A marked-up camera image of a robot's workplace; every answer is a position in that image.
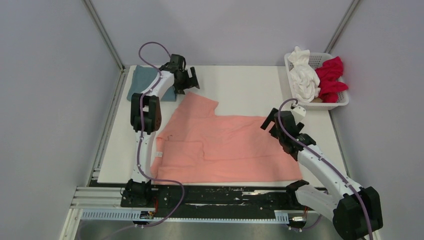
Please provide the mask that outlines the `pink t shirt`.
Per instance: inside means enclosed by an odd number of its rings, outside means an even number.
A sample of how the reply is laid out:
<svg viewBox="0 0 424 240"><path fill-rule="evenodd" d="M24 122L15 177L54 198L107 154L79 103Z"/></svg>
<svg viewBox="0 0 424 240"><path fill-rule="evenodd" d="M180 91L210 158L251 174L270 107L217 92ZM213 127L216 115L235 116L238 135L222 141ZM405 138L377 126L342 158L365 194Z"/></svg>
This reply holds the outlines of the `pink t shirt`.
<svg viewBox="0 0 424 240"><path fill-rule="evenodd" d="M218 102L187 94L156 137L150 171L183 184L285 182L299 164L261 129L263 116L216 115Z"/></svg>

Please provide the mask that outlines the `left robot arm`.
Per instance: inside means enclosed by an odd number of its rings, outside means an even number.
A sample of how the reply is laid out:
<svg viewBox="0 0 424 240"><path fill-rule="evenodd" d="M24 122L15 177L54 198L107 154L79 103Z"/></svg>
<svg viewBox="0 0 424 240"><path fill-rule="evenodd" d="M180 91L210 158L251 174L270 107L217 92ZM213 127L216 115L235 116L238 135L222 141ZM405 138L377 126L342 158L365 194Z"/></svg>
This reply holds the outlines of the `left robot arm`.
<svg viewBox="0 0 424 240"><path fill-rule="evenodd" d="M161 99L169 89L183 95L186 89L198 88L194 67L186 68L186 59L171 54L169 62L157 70L154 80L143 90L137 90L130 99L130 125L135 131L136 149L133 172L123 192L123 198L138 207L147 207L153 201L152 176L146 173L151 165L153 143L162 124Z"/></svg>

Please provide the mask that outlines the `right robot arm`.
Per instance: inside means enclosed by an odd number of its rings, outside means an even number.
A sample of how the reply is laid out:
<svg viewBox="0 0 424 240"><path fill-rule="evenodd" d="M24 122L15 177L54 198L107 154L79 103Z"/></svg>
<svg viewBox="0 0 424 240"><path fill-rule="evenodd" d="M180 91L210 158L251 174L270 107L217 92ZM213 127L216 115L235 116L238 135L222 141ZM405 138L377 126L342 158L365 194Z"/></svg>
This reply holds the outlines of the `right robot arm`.
<svg viewBox="0 0 424 240"><path fill-rule="evenodd" d="M332 224L344 240L371 237L383 225L379 193L372 187L363 187L341 173L324 156L316 141L301 130L304 124L297 121L296 108L279 110L273 108L261 129L273 123L269 133L278 139L285 153L306 167L324 185L327 193L313 187L305 180L290 185L285 195L286 204L292 209L301 205L315 210Z"/></svg>

